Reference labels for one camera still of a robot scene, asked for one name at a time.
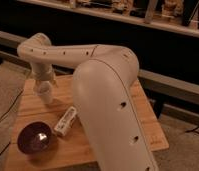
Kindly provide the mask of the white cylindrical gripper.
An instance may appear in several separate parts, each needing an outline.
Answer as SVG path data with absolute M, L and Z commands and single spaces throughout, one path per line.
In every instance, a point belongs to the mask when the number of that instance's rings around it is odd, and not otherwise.
M 57 87 L 56 79 L 54 79 L 54 70 L 51 65 L 33 65 L 32 74 L 35 79 L 33 92 L 36 95 L 40 93 L 39 81 L 49 81 L 53 87 Z

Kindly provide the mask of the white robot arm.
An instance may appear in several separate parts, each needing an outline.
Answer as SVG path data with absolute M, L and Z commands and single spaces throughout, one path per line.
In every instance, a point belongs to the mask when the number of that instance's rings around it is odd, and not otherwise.
M 53 64 L 72 68 L 73 103 L 101 171 L 159 171 L 130 87 L 139 72 L 136 54 L 118 45 L 53 46 L 37 33 L 17 47 L 38 81 L 53 79 Z

